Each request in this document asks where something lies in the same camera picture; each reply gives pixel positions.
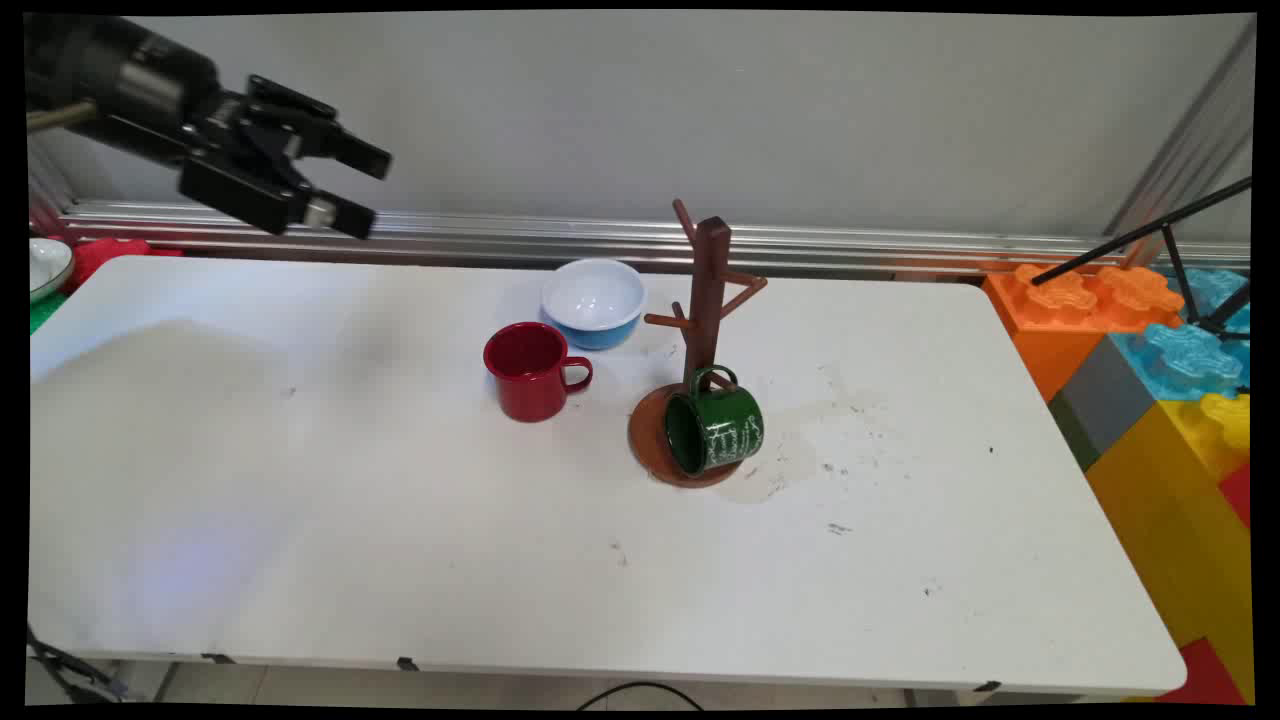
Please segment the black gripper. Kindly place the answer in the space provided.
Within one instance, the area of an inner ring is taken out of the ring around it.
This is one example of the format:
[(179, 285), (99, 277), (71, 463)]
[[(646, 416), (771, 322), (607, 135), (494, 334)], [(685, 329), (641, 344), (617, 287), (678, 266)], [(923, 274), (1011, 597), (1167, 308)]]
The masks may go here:
[(372, 233), (372, 209), (262, 178), (301, 158), (387, 177), (392, 155), (348, 132), (330, 104), (257, 74), (230, 91), (211, 59), (119, 15), (27, 15), (24, 78), (32, 135), (69, 129), (179, 168), (186, 197), (269, 234)]

